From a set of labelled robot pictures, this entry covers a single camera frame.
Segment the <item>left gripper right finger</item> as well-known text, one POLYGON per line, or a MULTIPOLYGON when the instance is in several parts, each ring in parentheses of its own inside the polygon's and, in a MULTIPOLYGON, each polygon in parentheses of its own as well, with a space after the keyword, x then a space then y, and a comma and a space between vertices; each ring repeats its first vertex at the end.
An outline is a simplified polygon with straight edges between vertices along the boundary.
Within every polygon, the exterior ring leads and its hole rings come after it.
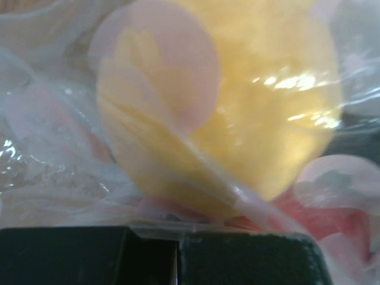
POLYGON ((178 283, 332 284, 322 252, 299 233, 192 233, 178 244, 178 283))

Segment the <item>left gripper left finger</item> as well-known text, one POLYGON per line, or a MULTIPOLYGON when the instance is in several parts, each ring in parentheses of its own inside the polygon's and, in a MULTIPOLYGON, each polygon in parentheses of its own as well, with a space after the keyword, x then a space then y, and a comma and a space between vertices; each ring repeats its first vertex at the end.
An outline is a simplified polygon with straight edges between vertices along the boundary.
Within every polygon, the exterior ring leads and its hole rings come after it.
POLYGON ((1 284, 170 284, 175 243, 127 227, 1 230, 1 284))

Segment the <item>fake red apple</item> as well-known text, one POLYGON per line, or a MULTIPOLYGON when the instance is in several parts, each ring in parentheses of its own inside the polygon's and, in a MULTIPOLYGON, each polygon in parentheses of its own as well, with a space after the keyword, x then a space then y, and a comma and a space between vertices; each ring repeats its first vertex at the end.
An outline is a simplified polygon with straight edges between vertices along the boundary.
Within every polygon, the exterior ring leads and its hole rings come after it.
POLYGON ((291 190, 282 193, 272 203, 302 225, 320 241, 335 233, 342 233, 363 261, 370 257, 370 221, 362 210, 354 208, 314 208, 300 204, 291 190))

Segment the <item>clear zip top bag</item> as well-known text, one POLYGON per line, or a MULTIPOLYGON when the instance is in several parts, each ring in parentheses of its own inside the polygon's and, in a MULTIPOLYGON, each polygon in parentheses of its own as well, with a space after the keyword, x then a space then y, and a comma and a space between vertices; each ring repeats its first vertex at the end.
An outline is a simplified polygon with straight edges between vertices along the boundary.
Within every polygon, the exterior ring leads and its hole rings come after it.
POLYGON ((302 233, 379 283, 378 1, 2 1, 1 228, 302 233))

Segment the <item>fake yellow pear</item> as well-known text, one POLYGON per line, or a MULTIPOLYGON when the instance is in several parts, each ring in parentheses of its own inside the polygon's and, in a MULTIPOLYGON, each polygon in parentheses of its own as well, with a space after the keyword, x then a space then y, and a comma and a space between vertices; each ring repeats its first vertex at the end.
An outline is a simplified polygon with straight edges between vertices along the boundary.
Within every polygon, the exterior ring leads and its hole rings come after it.
POLYGON ((318 1, 134 1, 96 30, 97 105, 117 163, 146 195, 239 216, 239 182, 279 196, 340 122, 318 1))

